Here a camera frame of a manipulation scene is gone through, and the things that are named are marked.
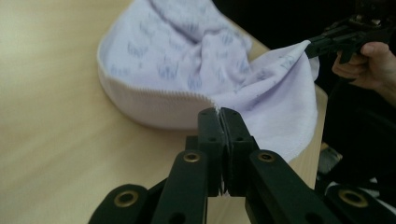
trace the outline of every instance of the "white towel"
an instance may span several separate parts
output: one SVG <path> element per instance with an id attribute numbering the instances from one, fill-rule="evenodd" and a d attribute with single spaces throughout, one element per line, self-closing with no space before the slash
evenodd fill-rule
<path id="1" fill-rule="evenodd" d="M 262 149 L 290 161 L 317 120 L 308 44 L 250 63 L 250 39 L 210 0 L 135 0 L 99 47 L 100 78 L 121 111 L 150 126 L 194 128 L 205 107 L 234 109 Z"/>

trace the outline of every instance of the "cloth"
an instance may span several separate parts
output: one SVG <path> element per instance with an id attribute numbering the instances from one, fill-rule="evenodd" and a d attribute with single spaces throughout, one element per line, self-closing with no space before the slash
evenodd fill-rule
<path id="1" fill-rule="evenodd" d="M 185 112 L 194 97 L 236 110 L 259 147 L 290 161 L 316 127 L 318 59 L 308 60 L 308 44 L 271 50 L 249 62 L 250 39 L 210 0 L 135 0 L 99 47 L 100 78 L 116 106 L 151 126 L 186 128 L 183 117 L 199 112 Z M 143 94 L 146 100 L 134 105 Z M 165 103 L 154 105 L 161 97 Z M 173 114 L 178 119 L 170 123 Z"/>

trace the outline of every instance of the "black plastic part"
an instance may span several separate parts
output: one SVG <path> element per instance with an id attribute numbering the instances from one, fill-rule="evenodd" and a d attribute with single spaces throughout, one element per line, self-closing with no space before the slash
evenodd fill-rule
<path id="1" fill-rule="evenodd" d="M 180 152 L 166 180 L 152 224 L 206 223 L 207 158 L 198 150 Z"/>
<path id="2" fill-rule="evenodd" d="M 224 131 L 221 128 L 218 112 L 209 108 L 198 114 L 197 149 L 208 157 L 208 195 L 216 197 L 222 193 L 222 155 L 225 148 Z"/>
<path id="3" fill-rule="evenodd" d="M 258 150 L 257 144 L 236 111 L 222 108 L 220 120 L 228 145 L 224 153 L 227 172 L 224 175 L 225 187 L 231 196 L 245 197 L 248 186 L 248 155 L 253 150 Z"/>
<path id="4" fill-rule="evenodd" d="M 346 185 L 327 190 L 326 203 L 344 223 L 394 224 L 396 216 L 363 190 Z"/>
<path id="5" fill-rule="evenodd" d="M 137 185 L 113 189 L 92 214 L 89 224 L 147 223 L 142 217 L 149 191 Z"/>
<path id="6" fill-rule="evenodd" d="M 247 189 L 245 198 L 245 210 L 251 224 L 273 224 L 271 213 L 265 203 L 262 202 L 259 192 L 254 186 Z"/>
<path id="7" fill-rule="evenodd" d="M 254 151 L 250 176 L 275 223 L 341 223 L 275 152 Z"/>
<path id="8" fill-rule="evenodd" d="M 151 219 L 154 215 L 154 212 L 157 208 L 157 203 L 160 200 L 161 194 L 163 193 L 163 188 L 166 184 L 166 180 L 161 181 L 160 183 L 156 184 L 154 187 L 148 190 L 148 198 L 146 199 L 146 204 L 141 211 L 141 220 L 142 223 L 150 223 Z"/>

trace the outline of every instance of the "table surface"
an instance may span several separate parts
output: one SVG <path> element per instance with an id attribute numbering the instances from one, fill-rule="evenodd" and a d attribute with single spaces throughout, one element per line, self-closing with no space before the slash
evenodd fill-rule
<path id="1" fill-rule="evenodd" d="M 0 1 L 0 223 L 87 223 L 115 187 L 166 178 L 185 137 L 126 118 L 99 83 L 96 50 L 129 0 Z M 250 54 L 267 51 L 255 42 Z M 290 165 L 315 184 L 318 127 Z M 210 198 L 208 222 L 249 223 L 242 198 Z"/>

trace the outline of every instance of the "human hand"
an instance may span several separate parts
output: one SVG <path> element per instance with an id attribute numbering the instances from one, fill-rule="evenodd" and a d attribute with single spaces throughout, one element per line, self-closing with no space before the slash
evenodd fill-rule
<path id="1" fill-rule="evenodd" d="M 348 63 L 340 64 L 340 56 L 332 67 L 336 75 L 355 79 L 350 84 L 376 91 L 396 106 L 396 57 L 387 44 L 366 43 Z"/>

